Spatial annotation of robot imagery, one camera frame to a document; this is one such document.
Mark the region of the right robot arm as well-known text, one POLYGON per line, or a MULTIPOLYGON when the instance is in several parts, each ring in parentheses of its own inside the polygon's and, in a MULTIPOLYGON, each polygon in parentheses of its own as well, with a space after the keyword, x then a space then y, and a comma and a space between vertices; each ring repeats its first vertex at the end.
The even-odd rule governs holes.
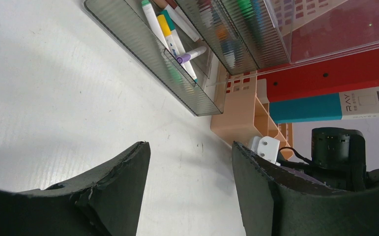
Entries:
POLYGON ((232 167, 248 236, 379 236, 379 169, 358 130, 312 130, 311 158, 271 163, 239 142, 232 167))

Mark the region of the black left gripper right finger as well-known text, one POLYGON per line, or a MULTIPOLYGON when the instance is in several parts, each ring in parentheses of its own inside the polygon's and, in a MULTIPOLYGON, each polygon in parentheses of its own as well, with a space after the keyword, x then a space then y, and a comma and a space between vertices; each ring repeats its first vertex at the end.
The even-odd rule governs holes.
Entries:
POLYGON ((379 169, 368 188, 345 191, 232 145, 232 167, 248 236, 379 236, 379 169))

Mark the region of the white marker teal cap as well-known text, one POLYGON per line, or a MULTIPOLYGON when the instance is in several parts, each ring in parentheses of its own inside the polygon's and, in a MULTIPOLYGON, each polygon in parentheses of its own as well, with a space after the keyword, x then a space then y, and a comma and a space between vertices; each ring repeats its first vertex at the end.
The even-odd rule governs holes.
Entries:
MULTIPOLYGON (((177 55, 180 56, 184 53, 186 53, 184 47, 183 47, 183 44, 180 40, 180 37, 177 33, 177 30, 175 28, 175 24, 173 23, 172 19, 170 18, 169 16, 169 13, 167 12, 167 10, 162 10, 161 11, 161 14, 163 14, 166 18, 166 21, 167 21, 167 24, 169 26, 169 29, 171 30, 171 33, 172 33, 172 36, 174 38, 174 41, 175 41, 175 44, 177 46, 177 49, 178 49, 178 53, 177 55)), ((187 71, 187 73, 192 77, 192 79, 197 82, 197 76, 196 76, 196 73, 191 65, 190 62, 182 62, 180 63, 180 65, 187 71)))

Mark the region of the white marker green tip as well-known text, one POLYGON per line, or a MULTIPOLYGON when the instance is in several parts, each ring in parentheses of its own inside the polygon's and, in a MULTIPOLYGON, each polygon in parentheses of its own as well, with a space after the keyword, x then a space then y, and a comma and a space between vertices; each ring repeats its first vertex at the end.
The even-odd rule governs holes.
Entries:
POLYGON ((144 11, 144 14, 146 16, 146 19, 149 23, 150 29, 154 33, 154 35, 157 37, 157 39, 163 44, 163 46, 168 49, 168 45, 166 42, 166 39, 162 33, 161 27, 159 25, 159 22, 157 20, 157 16, 155 14, 155 11, 153 9, 152 4, 149 0, 143 0, 141 2, 142 9, 144 11))

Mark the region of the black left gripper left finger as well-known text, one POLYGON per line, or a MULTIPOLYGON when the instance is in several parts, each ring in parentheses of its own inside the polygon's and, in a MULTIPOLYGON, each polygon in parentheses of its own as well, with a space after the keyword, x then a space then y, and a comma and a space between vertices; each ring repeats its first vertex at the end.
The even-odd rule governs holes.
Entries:
POLYGON ((0 190, 0 236, 134 236, 150 162, 148 142, 44 190, 0 190))

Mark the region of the teal blue folder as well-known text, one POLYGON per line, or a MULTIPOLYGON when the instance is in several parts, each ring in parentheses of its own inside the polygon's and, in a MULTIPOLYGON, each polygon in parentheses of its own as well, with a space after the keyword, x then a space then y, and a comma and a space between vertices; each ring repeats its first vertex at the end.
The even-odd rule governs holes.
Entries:
POLYGON ((271 102, 276 123, 379 118, 379 87, 271 102))

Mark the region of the white marker yellow cap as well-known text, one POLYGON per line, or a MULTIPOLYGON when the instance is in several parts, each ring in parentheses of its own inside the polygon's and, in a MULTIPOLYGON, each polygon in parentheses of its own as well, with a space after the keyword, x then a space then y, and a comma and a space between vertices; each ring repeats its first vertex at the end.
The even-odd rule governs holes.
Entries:
POLYGON ((177 45, 175 43, 175 40, 173 38, 172 32, 169 28, 169 25, 167 23, 165 15, 163 15, 163 14, 158 15, 157 20, 159 22, 163 36, 167 42, 168 48, 171 51, 171 54, 175 58, 178 57, 180 53, 179 53, 179 50, 178 50, 177 45))

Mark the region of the peach plastic file rack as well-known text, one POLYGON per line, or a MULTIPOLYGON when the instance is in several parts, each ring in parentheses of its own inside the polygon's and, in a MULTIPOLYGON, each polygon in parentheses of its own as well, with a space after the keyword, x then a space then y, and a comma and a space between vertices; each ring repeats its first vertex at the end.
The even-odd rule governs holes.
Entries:
POLYGON ((234 141, 248 145, 254 136, 270 136, 279 140, 283 157, 293 157, 293 125, 275 122, 269 113, 267 80, 256 71, 230 75, 218 66, 215 102, 223 105, 223 113, 213 115, 210 129, 227 144, 234 141))

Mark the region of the red folder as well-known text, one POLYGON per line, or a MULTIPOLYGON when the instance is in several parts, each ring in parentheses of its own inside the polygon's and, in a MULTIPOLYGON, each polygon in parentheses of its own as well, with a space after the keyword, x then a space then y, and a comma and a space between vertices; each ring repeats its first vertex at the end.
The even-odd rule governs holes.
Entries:
POLYGON ((270 102, 379 86, 379 48, 265 75, 270 102))

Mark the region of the clear grey drawer organizer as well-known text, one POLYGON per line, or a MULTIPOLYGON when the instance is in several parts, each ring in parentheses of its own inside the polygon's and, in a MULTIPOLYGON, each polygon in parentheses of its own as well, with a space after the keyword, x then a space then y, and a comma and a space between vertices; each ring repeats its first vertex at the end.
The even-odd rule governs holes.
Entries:
POLYGON ((265 75, 379 48, 379 0, 175 0, 201 36, 175 28, 197 82, 157 39, 142 0, 87 0, 84 8, 192 114, 223 113, 215 102, 218 66, 232 76, 265 75))

